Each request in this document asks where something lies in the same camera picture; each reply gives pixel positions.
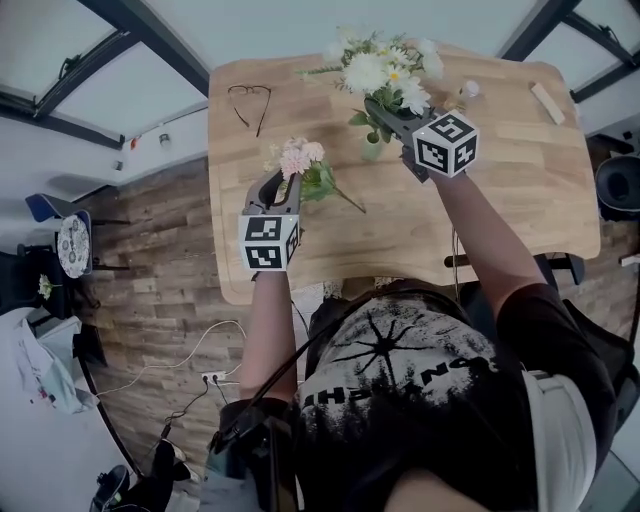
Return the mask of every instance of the flower stem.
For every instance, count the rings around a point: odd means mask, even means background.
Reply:
[[[338,194],[340,197],[342,197],[345,201],[349,201],[353,206],[355,206],[358,210],[360,210],[362,213],[364,213],[365,215],[367,214],[367,210],[365,210],[362,206],[357,205],[356,203],[354,203],[349,196],[347,196],[347,194],[345,194],[342,190],[340,190],[336,185],[333,185],[333,190],[336,191],[336,194]]]

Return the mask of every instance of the pink flower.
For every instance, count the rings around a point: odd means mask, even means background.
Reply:
[[[298,137],[295,139],[289,139],[287,142],[284,143],[284,146],[282,147],[283,150],[285,149],[291,149],[291,148],[295,148],[295,149],[301,149],[303,144],[307,143],[307,139],[303,138],[303,137]]]
[[[324,148],[319,142],[307,142],[303,144],[302,152],[307,155],[312,162],[320,162],[324,158]]]
[[[287,180],[292,174],[300,173],[304,174],[311,166],[311,160],[300,149],[295,147],[286,148],[282,152],[280,157],[280,168],[282,169],[282,175]]]

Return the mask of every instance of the power outlet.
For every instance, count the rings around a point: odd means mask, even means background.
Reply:
[[[214,377],[217,378],[218,382],[221,382],[227,378],[227,372],[204,372],[202,374],[203,379],[207,379],[207,382],[213,384]]]

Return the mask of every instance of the wooden floor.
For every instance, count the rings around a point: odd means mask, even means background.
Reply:
[[[110,365],[92,369],[99,391],[129,383],[145,365],[183,360],[216,322],[247,325],[248,308],[225,303],[220,293],[205,160],[106,190],[84,206],[94,217],[131,221],[130,226],[98,227],[93,233],[95,253],[103,263],[131,267],[86,278],[102,307],[79,316],[99,328]],[[636,251],[637,225],[603,223],[602,236],[602,253],[587,262],[587,278],[579,287],[568,271],[557,271],[556,277],[563,297],[603,327],[628,337],[637,275],[632,268],[620,268],[618,257]],[[200,373],[232,370],[241,354],[238,329],[220,326],[184,366],[150,369],[132,387],[103,396],[124,445],[143,469],[165,418],[204,390]],[[236,388],[222,387],[229,401],[237,399]],[[212,388],[173,423],[171,439],[201,474],[223,405],[220,392]]]

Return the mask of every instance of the wooden table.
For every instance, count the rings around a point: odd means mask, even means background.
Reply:
[[[465,80],[480,84],[481,95],[466,115],[480,129],[479,160],[469,175],[491,204],[534,254],[569,252],[593,258],[600,251],[596,195],[584,135],[573,102],[557,69],[543,63],[515,63],[480,57],[443,45],[445,78],[425,82],[442,104],[445,93]],[[347,125],[351,108],[363,98],[338,91],[335,74],[303,81],[296,70],[320,65],[318,55],[242,60],[217,68],[209,99],[209,183],[213,231],[226,300],[251,301],[252,273],[242,267],[237,216],[246,192],[263,171],[271,144],[291,136],[321,142],[336,181],[364,205],[363,215],[335,196],[305,203],[302,245],[289,267],[292,288],[324,280],[359,277],[415,277],[439,285],[453,282],[444,259],[451,255],[451,223],[428,180],[424,185],[402,165],[400,143],[392,140],[378,162],[360,158],[366,127]],[[566,116],[556,126],[529,92],[541,82]],[[227,94],[231,85],[266,85],[273,91],[259,138],[255,133],[264,96],[236,102],[247,128]],[[470,267],[460,281],[475,279]]]

